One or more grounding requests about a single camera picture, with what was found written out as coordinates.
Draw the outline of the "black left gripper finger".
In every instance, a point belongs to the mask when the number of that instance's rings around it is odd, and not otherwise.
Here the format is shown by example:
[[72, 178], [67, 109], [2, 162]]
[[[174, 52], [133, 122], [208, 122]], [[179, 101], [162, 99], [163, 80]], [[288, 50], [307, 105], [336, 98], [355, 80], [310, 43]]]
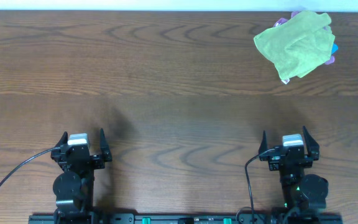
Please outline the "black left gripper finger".
[[68, 133], [65, 131], [63, 135], [61, 136], [60, 140], [57, 142], [55, 147], [62, 147], [68, 142]]
[[99, 146], [101, 150], [101, 157], [103, 158], [104, 162], [111, 162], [112, 161], [112, 155], [109, 148], [109, 144], [106, 140], [104, 129], [100, 129], [100, 140], [99, 140]]

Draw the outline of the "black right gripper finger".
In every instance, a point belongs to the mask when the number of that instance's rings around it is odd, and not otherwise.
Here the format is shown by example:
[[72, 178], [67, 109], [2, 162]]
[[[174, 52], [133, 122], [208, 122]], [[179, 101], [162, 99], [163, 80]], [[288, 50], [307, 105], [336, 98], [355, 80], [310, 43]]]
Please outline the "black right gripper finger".
[[319, 144], [311, 136], [305, 126], [303, 126], [303, 135], [305, 139], [306, 149], [308, 152], [308, 157], [312, 158], [314, 161], [317, 161], [319, 159]]
[[261, 156], [262, 154], [266, 153], [267, 151], [268, 151], [267, 137], [266, 137], [266, 132], [263, 131], [262, 141], [260, 143], [258, 153]]

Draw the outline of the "light green microfiber cloth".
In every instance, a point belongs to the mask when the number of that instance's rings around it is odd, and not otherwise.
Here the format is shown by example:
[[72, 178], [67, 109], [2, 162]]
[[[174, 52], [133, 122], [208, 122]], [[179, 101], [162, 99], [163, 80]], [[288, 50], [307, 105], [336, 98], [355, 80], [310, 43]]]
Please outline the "light green microfiber cloth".
[[257, 34], [254, 44], [287, 84], [291, 78], [302, 78], [330, 59], [336, 38], [331, 23], [325, 12], [300, 11], [286, 23]]

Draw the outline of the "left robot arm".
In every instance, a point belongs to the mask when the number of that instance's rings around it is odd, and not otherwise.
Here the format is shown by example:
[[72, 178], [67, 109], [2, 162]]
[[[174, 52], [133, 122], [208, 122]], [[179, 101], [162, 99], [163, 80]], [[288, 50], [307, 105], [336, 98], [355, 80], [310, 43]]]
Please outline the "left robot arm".
[[100, 130], [100, 154], [90, 154], [90, 142], [86, 133], [63, 133], [51, 151], [63, 173], [53, 183], [56, 206], [60, 216], [66, 220], [84, 219], [93, 211], [94, 171], [104, 169], [112, 161], [112, 154]]

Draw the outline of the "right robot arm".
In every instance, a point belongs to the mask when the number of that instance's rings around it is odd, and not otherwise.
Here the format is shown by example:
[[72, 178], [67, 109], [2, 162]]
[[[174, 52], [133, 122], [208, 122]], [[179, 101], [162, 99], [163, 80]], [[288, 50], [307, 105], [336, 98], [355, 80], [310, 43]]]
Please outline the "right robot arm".
[[268, 162], [271, 171], [280, 173], [282, 192], [287, 208], [296, 207], [300, 212], [326, 208], [328, 181], [315, 174], [305, 174], [305, 169], [319, 159], [319, 144], [303, 127], [303, 134], [282, 137], [282, 144], [269, 148], [263, 133], [258, 150], [259, 159]]

